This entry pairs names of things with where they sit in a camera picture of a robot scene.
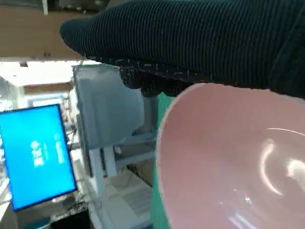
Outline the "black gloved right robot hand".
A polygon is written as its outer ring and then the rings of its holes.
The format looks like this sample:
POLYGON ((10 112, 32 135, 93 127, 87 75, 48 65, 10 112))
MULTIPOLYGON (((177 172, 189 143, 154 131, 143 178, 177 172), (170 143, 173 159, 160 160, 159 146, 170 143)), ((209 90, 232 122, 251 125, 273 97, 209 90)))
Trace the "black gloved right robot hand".
POLYGON ((302 0, 133 0, 69 20, 60 35, 145 97, 196 83, 305 97, 302 0))

